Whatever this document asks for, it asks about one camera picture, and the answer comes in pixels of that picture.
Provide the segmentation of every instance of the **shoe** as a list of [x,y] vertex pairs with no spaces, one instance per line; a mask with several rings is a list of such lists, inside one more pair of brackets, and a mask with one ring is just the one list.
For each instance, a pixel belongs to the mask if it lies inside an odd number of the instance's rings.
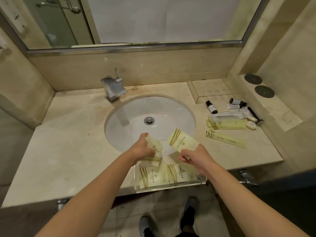
[[179,225],[179,233],[182,233],[183,227],[186,225],[193,226],[194,218],[198,211],[198,199],[190,196],[184,205],[184,211]]
[[155,237],[155,225],[150,216],[142,216],[139,220],[140,237]]

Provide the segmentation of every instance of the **marble ledge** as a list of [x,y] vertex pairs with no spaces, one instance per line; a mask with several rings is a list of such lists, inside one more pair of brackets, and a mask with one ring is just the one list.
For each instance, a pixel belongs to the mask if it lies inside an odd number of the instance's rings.
[[[77,194],[121,153],[104,134],[109,112],[130,98],[142,95],[171,96],[194,113],[194,138],[225,169],[238,169],[283,161],[259,127],[251,130],[220,130],[244,140],[248,149],[206,138],[205,104],[195,104],[185,82],[126,87],[120,100],[109,103],[103,89],[58,92],[25,152],[2,207],[60,199]],[[218,102],[223,111],[226,102]],[[118,195],[135,193],[133,168]]]

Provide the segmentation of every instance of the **bottle label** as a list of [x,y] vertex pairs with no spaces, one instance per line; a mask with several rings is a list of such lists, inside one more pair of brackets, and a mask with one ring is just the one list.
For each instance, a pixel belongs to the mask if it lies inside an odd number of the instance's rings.
[[208,109],[210,110],[210,112],[212,113],[213,111],[216,111],[216,108],[213,105],[210,105],[208,107]]
[[239,105],[240,102],[241,102],[241,100],[236,100],[236,99],[234,99],[233,102],[232,102],[232,104],[233,104],[233,105]]
[[240,105],[227,104],[227,109],[239,109]]

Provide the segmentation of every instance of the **person's left hand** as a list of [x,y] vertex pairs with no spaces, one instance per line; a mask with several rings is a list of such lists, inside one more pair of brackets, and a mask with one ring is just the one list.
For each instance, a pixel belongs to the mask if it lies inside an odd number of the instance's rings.
[[138,141],[136,141],[135,144],[128,149],[129,154],[132,155],[132,158],[134,158],[133,165],[146,157],[155,156],[156,154],[154,149],[147,147],[147,135],[148,133],[140,134]]

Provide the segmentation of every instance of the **black pants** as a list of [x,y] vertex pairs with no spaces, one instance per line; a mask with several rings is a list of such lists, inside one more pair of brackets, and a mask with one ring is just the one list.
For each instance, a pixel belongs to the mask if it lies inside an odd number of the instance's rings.
[[198,237],[198,235],[188,233],[188,232],[182,232],[181,234],[177,235],[176,237]]

